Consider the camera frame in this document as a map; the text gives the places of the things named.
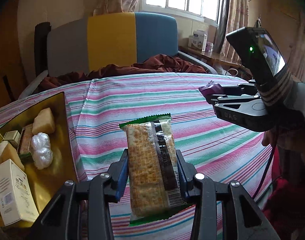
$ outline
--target silver bolt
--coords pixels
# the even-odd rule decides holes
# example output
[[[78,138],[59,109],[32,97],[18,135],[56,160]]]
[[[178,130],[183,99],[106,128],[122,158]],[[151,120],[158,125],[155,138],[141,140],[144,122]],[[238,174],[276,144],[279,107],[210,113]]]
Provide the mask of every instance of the silver bolt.
[[[72,184],[73,184],[73,180],[71,180],[71,179],[68,179],[68,180],[65,182],[65,186],[67,186],[67,187],[70,187]]]
[[[199,179],[199,180],[203,180],[205,178],[205,176],[202,173],[197,173],[197,174],[195,174],[195,178]]]
[[[231,185],[233,186],[233,187],[239,187],[240,186],[240,183],[238,182],[238,181],[236,181],[236,180],[233,180],[232,182],[230,182],[231,183]]]
[[[108,172],[103,172],[100,174],[100,177],[102,179],[108,179],[110,177],[110,174]]]

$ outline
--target black cable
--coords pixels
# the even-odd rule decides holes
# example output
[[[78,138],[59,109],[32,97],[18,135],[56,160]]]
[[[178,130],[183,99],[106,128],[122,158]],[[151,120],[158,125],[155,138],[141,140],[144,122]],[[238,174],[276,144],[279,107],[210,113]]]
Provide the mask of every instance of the black cable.
[[[267,191],[269,190],[270,186],[271,186],[272,184],[274,184],[275,181],[276,181],[277,179],[279,179],[280,177],[281,177],[281,175],[279,175],[277,178],[273,179],[273,180],[270,182],[270,184],[269,184],[269,186],[266,188],[266,190],[265,190],[265,191],[261,194],[261,196],[256,200],[256,204],[259,203],[259,201],[265,196],[265,194],[266,194]]]
[[[276,137],[275,137],[274,146],[273,146],[272,149],[271,149],[271,153],[270,153],[270,156],[269,156],[267,165],[266,165],[266,167],[265,167],[265,170],[263,171],[263,175],[262,175],[261,181],[260,181],[260,183],[259,183],[259,185],[258,185],[258,188],[257,188],[256,192],[254,193],[254,195],[253,195],[253,197],[252,197],[253,199],[254,199],[254,198],[257,196],[257,194],[259,193],[259,190],[261,189],[262,184],[263,184],[263,182],[264,182],[264,180],[265,180],[265,177],[266,177],[266,175],[267,175],[269,166],[270,166],[271,161],[272,161],[272,158],[273,158],[273,154],[274,154],[275,149],[276,149],[277,139],[278,139],[278,127],[276,127]]]

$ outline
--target striped tablecloth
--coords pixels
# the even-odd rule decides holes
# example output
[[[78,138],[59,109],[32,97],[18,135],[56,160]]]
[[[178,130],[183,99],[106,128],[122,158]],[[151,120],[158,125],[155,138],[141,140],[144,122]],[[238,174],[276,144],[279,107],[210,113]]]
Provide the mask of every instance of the striped tablecloth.
[[[192,73],[140,74],[96,79],[62,86],[16,101],[0,109],[0,127],[36,102],[65,91],[72,140],[80,155],[74,156],[79,179],[92,179],[107,171],[127,147],[120,123],[140,117],[171,113],[176,149],[215,181],[240,181],[254,194],[267,163],[270,147],[261,145],[262,133],[220,120],[198,87],[214,80],[222,85],[245,82],[239,78]],[[271,181],[271,169],[259,195]],[[222,211],[218,203],[218,238]],[[194,207],[168,220],[129,227],[129,185],[118,204],[110,205],[115,238],[189,239]]]

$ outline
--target wooden desk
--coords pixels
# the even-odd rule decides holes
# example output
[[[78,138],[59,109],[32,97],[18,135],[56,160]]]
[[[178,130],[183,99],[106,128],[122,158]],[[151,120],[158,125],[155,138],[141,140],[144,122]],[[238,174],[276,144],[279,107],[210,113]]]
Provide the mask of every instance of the wooden desk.
[[[207,64],[210,66],[213,66],[215,63],[220,63],[224,69],[227,68],[227,70],[228,70],[230,67],[233,67],[237,70],[241,69],[244,72],[246,72],[247,74],[252,76],[251,71],[248,68],[244,67],[241,64],[233,63],[233,62],[227,60],[226,57],[224,57],[218,53],[201,51],[199,49],[194,49],[194,48],[189,48],[189,47],[184,47],[184,46],[179,46],[179,50],[182,52],[194,54],[198,57],[206,59]]]

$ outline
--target brown blanket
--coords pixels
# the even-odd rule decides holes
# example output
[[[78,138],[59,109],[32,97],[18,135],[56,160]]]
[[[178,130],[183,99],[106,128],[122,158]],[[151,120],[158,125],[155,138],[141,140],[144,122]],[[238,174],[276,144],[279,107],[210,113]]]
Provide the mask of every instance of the brown blanket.
[[[92,80],[94,78],[164,72],[207,73],[207,71],[201,66],[193,65],[192,63],[182,60],[178,57],[169,57],[159,54],[154,57],[150,57],[143,63],[135,63],[130,67],[119,67],[117,65],[111,64],[102,69],[91,71],[88,75],[80,72],[71,72],[59,77],[46,77],[40,83],[39,90],[45,91],[66,84]]]

